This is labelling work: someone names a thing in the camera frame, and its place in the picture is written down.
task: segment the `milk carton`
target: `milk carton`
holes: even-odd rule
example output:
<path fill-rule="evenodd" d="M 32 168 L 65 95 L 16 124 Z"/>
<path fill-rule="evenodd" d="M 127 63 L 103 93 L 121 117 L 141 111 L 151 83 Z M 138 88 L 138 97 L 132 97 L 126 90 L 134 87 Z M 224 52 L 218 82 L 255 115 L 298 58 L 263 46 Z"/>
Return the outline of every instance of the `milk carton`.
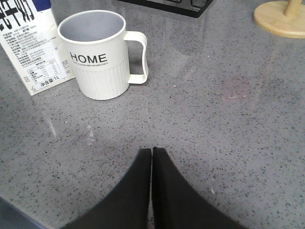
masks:
<path fill-rule="evenodd" d="M 30 95 L 74 78 L 50 0 L 0 2 L 0 43 Z"/>

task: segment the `wooden base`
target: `wooden base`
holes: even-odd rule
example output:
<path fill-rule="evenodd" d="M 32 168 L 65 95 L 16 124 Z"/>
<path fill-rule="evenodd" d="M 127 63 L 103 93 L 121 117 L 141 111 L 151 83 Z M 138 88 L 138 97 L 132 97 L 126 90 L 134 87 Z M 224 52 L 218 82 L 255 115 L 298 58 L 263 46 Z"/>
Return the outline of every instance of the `wooden base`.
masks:
<path fill-rule="evenodd" d="M 305 38 L 305 5 L 301 5 L 295 17 L 284 15 L 287 1 L 264 3 L 254 11 L 254 21 L 262 29 L 288 38 Z"/>

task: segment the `gray speckled countertop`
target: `gray speckled countertop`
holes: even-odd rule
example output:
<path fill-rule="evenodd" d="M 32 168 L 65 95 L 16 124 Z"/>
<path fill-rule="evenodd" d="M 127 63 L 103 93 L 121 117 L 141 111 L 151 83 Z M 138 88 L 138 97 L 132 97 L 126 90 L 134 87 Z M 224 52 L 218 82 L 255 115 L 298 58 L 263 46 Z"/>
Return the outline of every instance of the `gray speckled countertop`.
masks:
<path fill-rule="evenodd" d="M 249 229 L 305 228 L 305 40 L 257 27 L 263 2 L 214 0 L 194 19 L 116 0 L 53 0 L 58 22 L 106 9 L 145 33 L 149 79 L 109 101 L 85 97 L 75 79 L 31 97 L 1 49 L 0 196 L 60 228 L 117 184 L 140 147 L 159 146 Z M 137 44 L 130 54 L 140 71 Z"/>

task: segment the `wooden rod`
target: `wooden rod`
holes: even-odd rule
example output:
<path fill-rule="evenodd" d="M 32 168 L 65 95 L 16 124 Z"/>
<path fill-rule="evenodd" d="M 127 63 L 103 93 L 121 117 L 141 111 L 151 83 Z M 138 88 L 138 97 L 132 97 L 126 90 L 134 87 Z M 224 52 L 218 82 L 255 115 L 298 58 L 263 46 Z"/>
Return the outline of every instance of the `wooden rod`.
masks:
<path fill-rule="evenodd" d="M 290 0 L 284 15 L 289 18 L 294 18 L 301 7 L 302 0 Z"/>

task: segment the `white mug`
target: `white mug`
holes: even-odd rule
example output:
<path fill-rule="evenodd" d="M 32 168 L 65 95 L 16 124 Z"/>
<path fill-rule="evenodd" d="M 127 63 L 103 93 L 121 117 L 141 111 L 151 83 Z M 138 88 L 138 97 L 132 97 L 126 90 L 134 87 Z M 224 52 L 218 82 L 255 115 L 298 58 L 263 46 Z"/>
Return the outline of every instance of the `white mug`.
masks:
<path fill-rule="evenodd" d="M 141 32 L 126 31 L 126 21 L 120 14 L 107 10 L 76 13 L 59 24 L 58 34 L 85 96 L 112 99 L 124 93 L 130 83 L 146 82 L 147 38 Z M 143 74 L 130 74 L 126 41 L 143 45 Z"/>

